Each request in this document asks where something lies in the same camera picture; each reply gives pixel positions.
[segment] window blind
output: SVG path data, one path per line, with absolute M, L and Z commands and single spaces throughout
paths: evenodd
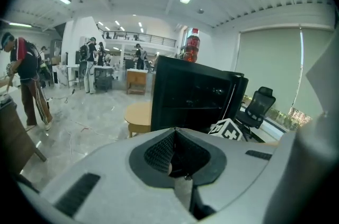
M 304 65 L 299 92 L 293 107 L 311 118 L 319 116 L 323 112 L 323 109 L 306 74 L 325 51 L 332 34 L 333 32 L 329 30 L 302 28 Z
M 261 86 L 273 89 L 273 108 L 288 114 L 300 77 L 300 29 L 279 28 L 240 35 L 236 71 L 245 74 L 245 94 L 252 97 Z

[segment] striped pants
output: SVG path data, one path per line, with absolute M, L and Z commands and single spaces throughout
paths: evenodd
M 42 95 L 40 83 L 37 77 L 35 77 L 34 80 L 31 79 L 28 82 L 21 83 L 21 100 L 27 115 L 28 126 L 37 125 L 33 97 L 35 99 L 35 104 L 37 105 L 41 120 L 44 122 L 44 124 L 47 124 L 52 120 L 52 116 Z

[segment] person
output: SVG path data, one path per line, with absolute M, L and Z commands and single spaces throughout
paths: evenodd
M 99 56 L 97 59 L 98 66 L 104 66 L 104 56 L 105 56 L 105 49 L 102 42 L 99 42 Z
M 138 58 L 137 60 L 137 69 L 144 69 L 144 62 L 147 56 L 147 52 L 140 46 L 140 44 L 136 45 L 136 48 L 138 49 L 136 51 L 136 57 Z
M 42 46 L 39 54 L 41 56 L 41 60 L 43 60 L 43 61 L 45 61 L 45 59 L 44 59 L 44 52 L 46 52 L 46 47 Z
M 11 66 L 8 70 L 10 81 L 7 91 L 12 83 L 15 73 L 18 73 L 21 83 L 21 99 L 27 115 L 26 130 L 30 130 L 37 125 L 35 117 L 33 97 L 38 108 L 41 120 L 48 131 L 52 126 L 52 115 L 49 112 L 47 103 L 42 95 L 38 77 L 39 58 L 36 47 L 27 42 L 24 38 L 15 38 L 6 32 L 1 39 L 1 46 L 5 52 L 10 52 Z
M 87 48 L 89 56 L 87 58 L 87 68 L 84 76 L 85 92 L 93 94 L 94 90 L 94 58 L 96 57 L 96 48 L 95 48 L 96 38 L 90 38 L 90 41 L 87 43 Z
M 40 54 L 41 60 L 46 62 L 47 60 L 46 60 L 45 57 L 44 57 L 44 52 L 46 52 L 46 47 L 45 47 L 45 46 L 42 46 L 41 49 L 40 49 L 39 54 Z M 45 88 L 45 87 L 46 87 L 46 82 L 45 82 L 45 80 L 44 80 L 43 74 L 40 74 L 40 75 L 39 75 L 39 78 L 40 78 L 40 84 L 41 84 L 41 87 L 42 87 L 42 88 Z

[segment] backpack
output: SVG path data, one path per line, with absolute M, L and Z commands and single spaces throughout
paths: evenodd
M 39 70 L 42 59 L 41 59 L 41 56 L 40 56 L 40 53 L 37 47 L 35 46 L 34 43 L 26 41 L 25 39 L 24 41 L 25 41 L 27 53 L 30 53 L 32 56 L 34 56 L 37 59 L 37 70 Z
M 88 58 L 90 58 L 90 49 L 86 43 L 80 47 L 80 61 L 86 61 Z

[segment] white table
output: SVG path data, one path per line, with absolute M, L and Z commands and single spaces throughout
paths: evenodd
M 80 64 L 72 64 L 72 65 L 67 65 L 67 80 L 68 80 L 68 87 L 69 87 L 69 75 L 68 75 L 68 69 L 71 69 L 71 70 L 75 70 L 75 71 L 78 71 L 79 69 L 79 66 Z M 109 70 L 109 69 L 113 69 L 113 67 L 111 66 L 98 66 L 98 65 L 95 65 L 94 66 L 94 70 L 96 69 L 105 69 L 105 70 Z M 79 83 L 79 87 L 80 87 L 80 80 L 78 79 L 78 81 L 74 81 L 75 83 Z

